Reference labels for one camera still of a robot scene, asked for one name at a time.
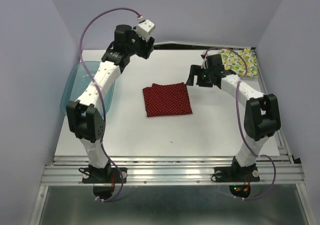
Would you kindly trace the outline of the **red polka dot skirt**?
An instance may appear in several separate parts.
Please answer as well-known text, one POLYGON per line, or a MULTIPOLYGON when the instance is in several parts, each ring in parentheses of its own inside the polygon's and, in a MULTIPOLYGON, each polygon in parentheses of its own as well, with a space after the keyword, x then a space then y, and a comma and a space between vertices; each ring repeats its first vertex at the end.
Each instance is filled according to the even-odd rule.
POLYGON ((153 83, 142 89, 146 116, 181 116, 193 113, 187 86, 181 82, 169 85, 153 83))

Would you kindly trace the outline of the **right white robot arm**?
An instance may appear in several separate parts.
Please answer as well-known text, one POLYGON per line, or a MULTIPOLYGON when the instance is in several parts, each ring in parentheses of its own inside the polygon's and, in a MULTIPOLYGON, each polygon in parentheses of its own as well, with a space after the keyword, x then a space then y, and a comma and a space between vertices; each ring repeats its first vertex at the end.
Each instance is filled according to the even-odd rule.
POLYGON ((203 65, 191 65, 186 85, 212 88, 230 94, 236 105, 245 108, 243 122, 238 122, 243 144, 233 157, 230 166, 214 168, 212 180, 217 183, 260 181, 257 159, 270 137, 281 128, 278 99, 274 94, 264 94, 242 81, 231 69, 223 65, 220 54, 203 55, 203 65))

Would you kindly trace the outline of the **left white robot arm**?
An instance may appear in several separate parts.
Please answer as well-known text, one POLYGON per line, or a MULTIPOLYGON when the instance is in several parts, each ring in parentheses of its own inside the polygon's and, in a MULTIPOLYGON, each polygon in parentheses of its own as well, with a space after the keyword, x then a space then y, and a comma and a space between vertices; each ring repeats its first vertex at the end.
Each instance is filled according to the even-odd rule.
POLYGON ((103 54, 96 73, 88 74, 91 82, 76 100, 66 105, 69 129, 83 144, 89 158, 88 167, 81 168, 80 172, 100 182, 111 178, 111 161, 102 145, 106 126, 104 98, 132 56, 150 57, 155 42, 151 36, 154 29, 155 24, 150 20, 135 27, 117 25, 114 40, 103 54))

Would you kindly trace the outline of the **lemon print folded skirt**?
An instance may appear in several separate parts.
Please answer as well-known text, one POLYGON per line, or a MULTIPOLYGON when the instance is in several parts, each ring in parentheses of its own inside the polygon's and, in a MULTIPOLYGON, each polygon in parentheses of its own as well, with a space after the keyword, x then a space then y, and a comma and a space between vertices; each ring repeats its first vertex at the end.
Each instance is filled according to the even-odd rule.
MULTIPOLYGON (((247 78, 258 77, 258 61, 256 56, 252 53, 250 48, 245 48, 237 51, 237 53, 244 59, 247 66, 247 78)), ((243 60, 234 52, 227 49, 222 49, 218 54, 221 55, 225 70, 232 70, 241 77, 246 72, 246 66, 243 60)))

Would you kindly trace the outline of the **teal plastic bin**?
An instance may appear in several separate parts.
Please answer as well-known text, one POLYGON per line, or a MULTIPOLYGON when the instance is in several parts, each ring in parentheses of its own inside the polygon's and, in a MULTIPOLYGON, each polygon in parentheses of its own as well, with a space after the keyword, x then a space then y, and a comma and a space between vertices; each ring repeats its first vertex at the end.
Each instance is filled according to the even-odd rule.
MULTIPOLYGON (((95 74, 98 71, 100 62, 99 61, 85 61, 85 64, 92 74, 95 74)), ((83 67, 82 63, 76 64, 68 77, 67 83, 65 85, 65 89, 62 95, 61 103, 60 103, 60 110, 62 113, 67 115, 66 106, 69 101, 76 101, 76 99, 86 90, 88 85, 92 80, 90 79, 89 75, 87 74, 85 68, 83 67)), ((105 106, 105 111, 108 113, 111 107, 113 93, 114 93, 115 82, 111 85, 109 91, 106 93, 103 101, 105 106)))

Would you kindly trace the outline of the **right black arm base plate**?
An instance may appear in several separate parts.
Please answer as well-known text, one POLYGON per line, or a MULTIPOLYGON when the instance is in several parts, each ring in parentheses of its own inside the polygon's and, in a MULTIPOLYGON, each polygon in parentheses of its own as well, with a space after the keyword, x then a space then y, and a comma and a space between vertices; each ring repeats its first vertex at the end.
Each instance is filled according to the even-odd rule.
POLYGON ((230 166, 217 166, 213 168, 211 176, 214 182, 217 183, 241 183, 241 182, 259 182, 260 177, 253 175, 251 171, 235 171, 230 166))

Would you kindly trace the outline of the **aluminium rail frame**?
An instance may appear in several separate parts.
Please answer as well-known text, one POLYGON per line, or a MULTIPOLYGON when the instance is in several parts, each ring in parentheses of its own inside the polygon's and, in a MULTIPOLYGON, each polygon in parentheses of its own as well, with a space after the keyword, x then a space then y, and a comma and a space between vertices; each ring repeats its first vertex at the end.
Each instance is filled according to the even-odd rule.
POLYGON ((134 57, 116 82, 108 112, 106 146, 113 160, 127 168, 119 197, 101 202, 93 186, 82 181, 79 167, 88 158, 63 122, 53 161, 43 170, 33 225, 315 225, 306 176, 295 163, 281 132, 263 148, 258 161, 260 182, 253 197, 232 197, 226 183, 212 181, 214 168, 229 166, 241 146, 234 99, 217 89, 191 87, 192 116, 145 115, 142 88, 188 77, 201 62, 202 47, 155 50, 150 59, 134 57))

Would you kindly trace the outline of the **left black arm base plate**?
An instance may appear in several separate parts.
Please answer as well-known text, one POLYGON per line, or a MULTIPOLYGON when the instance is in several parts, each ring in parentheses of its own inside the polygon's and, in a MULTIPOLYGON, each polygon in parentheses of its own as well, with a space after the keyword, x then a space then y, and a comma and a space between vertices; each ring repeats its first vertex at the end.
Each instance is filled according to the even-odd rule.
POLYGON ((121 178, 120 172, 115 167, 96 168, 96 167, 80 167, 78 171, 82 174, 83 184, 121 184, 126 183, 127 173, 126 167, 120 168, 123 178, 121 178))

